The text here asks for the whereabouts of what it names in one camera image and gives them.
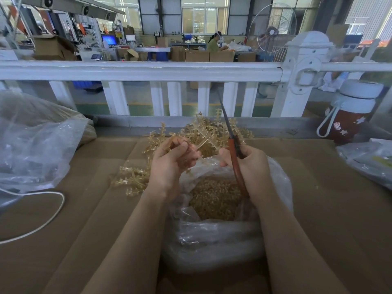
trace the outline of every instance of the white cable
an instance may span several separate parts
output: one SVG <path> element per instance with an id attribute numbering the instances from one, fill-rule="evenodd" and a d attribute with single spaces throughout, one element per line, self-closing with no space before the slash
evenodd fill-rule
<path id="1" fill-rule="evenodd" d="M 2 245 L 2 244 L 4 244 L 4 243 L 8 243 L 8 242 L 13 242 L 14 240 L 18 240 L 18 239 L 21 239 L 21 238 L 23 238 L 23 237 L 32 235 L 33 233 L 35 233 L 35 232 L 41 230 L 43 227 L 45 227 L 45 226 L 48 225 L 50 222 L 52 222 L 52 220 L 57 216 L 57 214 L 58 214 L 58 213 L 60 212 L 60 210 L 63 208 L 64 202 L 66 201 L 66 198 L 65 198 L 65 196 L 64 196 L 63 193 L 54 192 L 54 191 L 48 191 L 48 192 L 34 192 L 34 193 L 25 193 L 25 194 L 18 194 L 18 193 L 10 192 L 10 191 L 4 190 L 4 189 L 2 189 L 2 188 L 0 188 L 0 191 L 5 192 L 5 193 L 8 193 L 8 194 L 11 194 L 11 195 L 22 196 L 22 197 L 23 197 L 23 196 L 29 196 L 29 195 L 38 195 L 38 194 L 57 194 L 57 195 L 60 195 L 61 198 L 62 198 L 60 207 L 58 208 L 58 210 L 54 213 L 54 215 L 53 215 L 46 223 L 44 223 L 43 225 L 41 225 L 41 226 L 38 227 L 37 229 L 35 229 L 35 230 L 33 230 L 33 231 L 30 231 L 30 232 L 28 232 L 28 233 L 26 233 L 26 234 L 23 234 L 23 235 L 14 237 L 14 238 L 2 240 L 2 241 L 0 241 L 0 245 Z"/>

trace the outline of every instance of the stand fan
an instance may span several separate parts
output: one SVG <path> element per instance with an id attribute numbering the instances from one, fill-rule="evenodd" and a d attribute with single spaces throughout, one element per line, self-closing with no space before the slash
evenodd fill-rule
<path id="1" fill-rule="evenodd" d="M 275 45 L 277 36 L 289 34 L 292 28 L 296 29 L 297 19 L 294 10 L 289 5 L 273 3 L 261 9 L 253 18 L 252 24 L 261 12 L 270 17 L 266 28 L 257 31 L 256 40 L 258 47 L 264 52 L 264 61 L 270 61 L 270 58 L 273 58 L 271 54 L 281 50 Z"/>

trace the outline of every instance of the clear plastic bag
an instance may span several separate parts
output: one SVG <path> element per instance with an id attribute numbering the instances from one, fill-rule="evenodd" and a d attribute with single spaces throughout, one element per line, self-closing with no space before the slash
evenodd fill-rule
<path id="1" fill-rule="evenodd" d="M 282 201 L 292 211 L 290 179 L 280 165 L 268 157 L 272 180 Z M 261 257 L 263 237 L 256 208 L 250 199 L 240 203 L 235 221 L 200 220 L 192 207 L 190 191 L 202 177 L 235 179 L 232 168 L 220 167 L 216 157 L 198 161 L 180 177 L 182 192 L 169 209 L 162 257 L 175 271 L 192 273 Z"/>
<path id="2" fill-rule="evenodd" d="M 392 141 L 349 143 L 336 150 L 352 168 L 392 190 Z"/>
<path id="3" fill-rule="evenodd" d="M 81 143 L 96 137 L 72 109 L 23 93 L 0 93 L 0 187 L 21 193 L 55 187 Z"/>

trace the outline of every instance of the right hand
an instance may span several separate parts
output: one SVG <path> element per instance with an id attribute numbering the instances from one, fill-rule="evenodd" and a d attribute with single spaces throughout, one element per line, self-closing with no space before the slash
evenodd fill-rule
<path id="1" fill-rule="evenodd" d="M 275 192 L 267 155 L 262 150 L 248 145 L 241 145 L 241 152 L 246 157 L 244 159 L 237 158 L 239 168 L 245 180 L 249 196 L 252 202 L 257 205 L 263 196 Z M 228 149 L 221 148 L 219 155 L 221 156 L 220 166 L 224 167 L 228 165 L 233 167 Z"/>

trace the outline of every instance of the white railing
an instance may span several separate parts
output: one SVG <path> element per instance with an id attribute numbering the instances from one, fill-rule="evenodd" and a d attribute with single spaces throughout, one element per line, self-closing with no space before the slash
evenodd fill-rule
<path id="1" fill-rule="evenodd" d="M 122 82 L 149 81 L 154 115 L 163 116 L 162 82 L 167 82 L 170 116 L 182 116 L 183 82 L 199 82 L 198 111 L 207 115 L 209 83 L 223 81 L 223 104 L 234 116 L 238 82 L 246 82 L 241 117 L 251 117 L 258 83 L 275 82 L 271 117 L 301 117 L 317 72 L 392 71 L 392 63 L 328 63 L 331 46 L 325 34 L 308 32 L 287 43 L 282 63 L 0 61 L 0 89 L 17 90 L 18 80 L 47 80 L 57 100 L 76 109 L 66 82 L 102 81 L 110 113 L 129 116 Z"/>

